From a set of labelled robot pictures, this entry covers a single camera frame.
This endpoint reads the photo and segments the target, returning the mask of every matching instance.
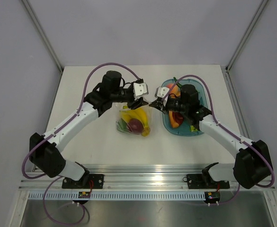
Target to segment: metal corner post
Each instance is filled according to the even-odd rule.
[[[230,59],[229,63],[227,64],[227,72],[229,73],[232,66],[234,65],[236,59],[238,58],[238,56],[240,55],[241,51],[243,50],[248,38],[250,37],[252,31],[255,28],[255,25],[257,24],[257,22],[259,21],[262,13],[264,12],[265,8],[267,7],[268,3],[270,2],[270,0],[261,0],[261,3],[259,4],[256,12],[253,15],[252,20],[250,21],[246,31],[244,32],[239,44],[237,45],[234,54],[232,55],[232,58]]]
[[[63,74],[63,66],[61,64],[61,62],[59,61],[50,41],[48,40],[42,26],[40,25],[37,16],[31,6],[31,4],[29,3],[28,0],[20,0],[20,2],[22,3],[22,5],[24,6],[26,12],[28,13],[29,17],[31,18],[35,28],[37,29],[38,34],[40,35],[43,43],[45,44],[47,50],[49,51],[53,61],[56,64],[57,69],[59,70],[60,74]]]
[[[247,125],[245,123],[245,120],[244,120],[244,117],[243,117],[243,114],[241,111],[241,107],[240,107],[240,104],[238,101],[238,96],[236,94],[235,87],[233,85],[230,73],[227,71],[226,67],[222,66],[221,69],[222,69],[222,73],[223,73],[223,78],[227,85],[228,93],[229,93],[229,96],[231,99],[231,103],[232,103],[232,106],[234,109],[234,113],[235,113],[236,121],[239,126],[240,133],[243,136],[249,138],[250,137],[249,131],[248,131]]]

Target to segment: green vegetable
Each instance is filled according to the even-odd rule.
[[[180,83],[177,83],[176,85],[177,85],[179,88],[181,88],[181,86],[182,86]]]
[[[121,132],[128,132],[127,123],[123,119],[119,119],[116,124],[116,129]]]

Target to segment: plastic fruit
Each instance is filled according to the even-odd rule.
[[[126,122],[128,123],[132,117],[126,112],[126,111],[119,111],[120,112],[120,116],[121,118]]]
[[[133,118],[128,122],[127,129],[129,132],[141,134],[143,131],[143,123],[140,120]]]
[[[136,110],[134,110],[136,113],[137,113],[137,115],[139,115],[139,117],[140,117],[140,120],[142,121],[142,123],[143,123],[143,126],[145,127],[145,128],[148,128],[149,127],[149,123],[148,123],[148,116],[147,116],[147,114],[146,114],[146,112],[143,110],[143,108],[137,108]]]
[[[144,111],[143,108],[137,108],[134,110],[137,115],[140,116],[140,119],[143,123],[143,131],[142,131],[142,136],[147,136],[150,134],[150,127],[149,127],[149,121],[148,121],[148,115],[147,113]]]
[[[174,121],[176,121],[179,125],[184,122],[184,117],[181,115],[181,113],[173,112],[172,116]]]
[[[168,89],[170,89],[173,86],[173,84],[168,84],[165,87],[167,87]],[[178,86],[175,85],[175,87],[170,91],[169,94],[177,94],[179,91]]]
[[[127,132],[127,123],[121,118],[117,121],[117,130],[121,132]]]
[[[139,121],[142,121],[141,120],[141,118],[140,118],[140,116],[134,111],[134,110],[126,110],[126,111],[124,111],[126,114],[128,114],[128,116],[132,119],[132,118],[135,118],[135,119],[138,119]]]
[[[172,111],[169,111],[169,120],[170,120],[170,124],[171,124],[172,128],[175,129],[175,128],[179,127],[179,124],[173,118],[173,112]]]

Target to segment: black bracket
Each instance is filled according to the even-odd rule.
[[[104,186],[104,175],[103,174],[89,174],[88,181],[83,186],[78,186],[78,182],[68,177],[63,179],[63,189],[90,189],[89,182],[93,182],[93,189],[103,189]]]
[[[218,182],[213,181],[211,183],[206,183],[203,180],[202,174],[187,174],[187,176],[183,178],[183,181],[187,182],[189,189],[217,189],[218,184],[220,189],[230,188],[229,182],[225,182],[225,181],[218,181]]]
[[[252,147],[254,147],[273,168],[266,143],[258,140],[257,142],[252,142]],[[250,148],[239,150],[239,153],[236,155],[233,173],[237,182],[246,189],[250,189],[267,176],[271,175],[267,165]]]
[[[205,192],[205,203],[214,204],[220,201],[220,192]]]

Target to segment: metal floor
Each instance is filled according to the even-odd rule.
[[[231,197],[222,193],[222,201]],[[46,201],[52,217],[62,222],[75,222],[82,211],[75,205],[58,207],[68,201]],[[273,223],[262,192],[240,192],[224,205],[207,207],[201,201],[89,201],[89,211],[78,226],[89,227],[272,227]],[[22,227],[60,226],[50,221],[41,200],[29,200]]]

